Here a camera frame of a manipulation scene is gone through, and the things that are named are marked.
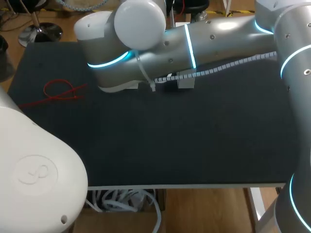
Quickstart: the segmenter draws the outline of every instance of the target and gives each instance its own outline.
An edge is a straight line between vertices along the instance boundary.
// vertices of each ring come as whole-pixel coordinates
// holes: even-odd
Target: wooden floor
[[[254,10],[253,0],[232,0],[234,10]],[[223,10],[222,0],[211,0],[209,10]],[[76,41],[73,33],[74,23],[83,15],[58,17],[55,12],[41,12],[41,22],[53,22],[61,26],[64,34],[61,41]],[[19,16],[9,21],[3,30],[18,27],[29,21],[29,16]],[[23,55],[22,47],[17,37],[25,26],[0,34],[8,41],[8,53],[15,67]],[[8,89],[11,80],[2,83]],[[272,188],[261,189],[267,208],[276,197]],[[75,232],[151,232],[155,223],[155,215],[97,215],[93,212],[83,212],[77,221]],[[243,189],[170,189],[167,190],[166,210],[163,213],[161,232],[168,233],[250,233],[251,221],[246,205]]]

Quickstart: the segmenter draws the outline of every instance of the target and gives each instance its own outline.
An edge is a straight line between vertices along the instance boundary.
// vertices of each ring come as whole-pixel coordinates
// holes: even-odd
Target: cable
[[[74,10],[74,11],[92,11],[95,10],[99,7],[101,7],[102,5],[106,4],[106,2],[108,2],[108,0],[103,0],[101,3],[91,6],[91,7],[87,7],[87,8],[79,8],[79,7],[74,7],[71,5],[68,5],[67,3],[65,3],[62,0],[56,0],[57,3],[61,4],[62,6],[67,7],[68,9]]]
[[[156,190],[153,189],[153,192],[154,194],[152,195],[143,189],[107,190],[102,198],[100,198],[102,191],[92,191],[92,203],[89,200],[86,200],[86,204],[99,213],[124,211],[138,212],[141,211],[146,197],[148,197],[151,199],[150,204],[155,205],[157,221],[152,233],[157,233],[161,225],[161,210],[156,201]]]
[[[191,73],[191,74],[184,74],[184,75],[167,76],[167,77],[162,77],[162,78],[156,78],[155,79],[155,83],[163,83],[163,82],[166,82],[166,81],[190,79],[190,78],[200,77],[200,76],[204,76],[204,75],[209,75],[209,74],[212,74],[212,73],[217,73],[217,72],[222,71],[224,69],[228,69],[230,67],[238,66],[238,65],[245,64],[245,63],[252,62],[252,61],[268,59],[268,58],[272,58],[272,57],[275,57],[275,56],[276,56],[276,52],[259,54],[259,55],[255,55],[255,56],[252,56],[252,57],[240,59],[238,61],[230,62],[230,63],[227,63],[225,65],[222,65],[222,66],[219,66],[219,67],[216,67],[216,68],[213,68],[213,69],[208,69],[208,70],[205,70],[205,71],[201,71],[201,72],[196,72],[196,73]]]
[[[183,8],[181,9],[181,12],[178,15],[176,15],[175,21],[177,21],[177,19],[181,17],[185,11],[185,0],[182,0],[182,1],[183,1]]]
[[[56,96],[50,96],[49,94],[47,94],[46,92],[46,88],[53,84],[53,83],[66,83],[70,86],[71,90],[68,90],[68,91],[65,91],[59,95],[56,95]],[[34,106],[34,105],[37,105],[37,104],[41,104],[41,103],[44,103],[44,102],[47,102],[47,101],[50,101],[50,100],[76,100],[76,99],[81,99],[83,98],[84,96],[77,96],[75,91],[78,90],[78,89],[81,89],[83,87],[86,87],[86,84],[83,84],[81,86],[78,86],[78,87],[73,87],[72,84],[70,82],[68,82],[67,80],[65,79],[55,79],[55,80],[52,80],[52,81],[49,81],[48,83],[46,83],[43,87],[43,93],[46,97],[48,97],[47,99],[44,99],[44,100],[39,100],[39,101],[35,101],[35,102],[31,102],[31,103],[24,103],[24,104],[20,104],[18,105],[19,108],[24,108],[24,107],[30,107],[30,106]],[[69,93],[73,93],[73,96],[72,97],[62,97],[64,95],[67,95]]]
[[[5,24],[7,21],[9,21],[9,20],[6,20],[6,21],[1,25],[1,28],[2,28],[2,27],[4,26],[4,24]],[[18,26],[18,27],[16,27],[16,28],[11,28],[11,29],[8,29],[8,30],[2,30],[2,29],[0,29],[0,32],[10,32],[10,31],[14,31],[14,30],[16,30],[16,29],[19,29],[19,28],[25,26],[27,23],[29,23],[29,22],[31,22],[31,21],[32,21],[32,19],[28,20],[26,23],[24,23],[24,24],[22,24],[22,25],[20,25],[20,26]]]

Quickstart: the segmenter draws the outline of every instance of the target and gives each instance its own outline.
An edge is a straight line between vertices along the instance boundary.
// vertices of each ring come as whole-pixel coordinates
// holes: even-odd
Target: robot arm
[[[120,91],[169,73],[196,69],[212,61],[277,50],[280,78],[288,85],[303,144],[299,167],[274,207],[276,223],[281,232],[311,232],[311,1],[257,0],[256,17],[217,18],[173,28],[163,31],[155,45],[141,50],[119,37],[118,11],[111,13],[106,24],[101,26],[105,35],[109,32],[108,36],[92,39],[81,36],[81,31],[86,30],[95,35],[93,22],[95,26],[98,24],[91,18],[101,21],[105,13],[92,14],[75,25],[88,65],[105,92]],[[131,12],[124,15],[130,18]],[[84,20],[91,21],[90,27]],[[139,27],[139,24],[131,25],[132,21],[126,21],[126,18],[122,23],[128,29],[134,25]],[[143,36],[136,33],[127,39]],[[112,59],[105,55],[105,50],[109,50],[109,56],[113,54]]]
[[[86,199],[80,157],[27,118],[1,87],[0,116],[0,232],[63,232]]]

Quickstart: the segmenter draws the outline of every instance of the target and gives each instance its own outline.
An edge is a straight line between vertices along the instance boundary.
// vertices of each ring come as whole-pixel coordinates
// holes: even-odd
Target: black table
[[[140,84],[108,94],[77,43],[36,43],[27,46],[9,95],[17,104],[41,100],[44,84],[60,78],[87,83],[77,93],[84,98],[22,110],[79,154],[90,189],[260,186],[285,183],[295,170],[298,131],[274,61],[197,78],[193,90],[158,84],[153,93]],[[48,91],[67,89],[59,83]]]

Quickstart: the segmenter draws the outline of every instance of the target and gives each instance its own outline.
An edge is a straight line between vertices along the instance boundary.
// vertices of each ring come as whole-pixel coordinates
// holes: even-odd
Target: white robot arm
[[[86,199],[80,157],[26,117],[1,87],[0,116],[0,232],[63,232]]]

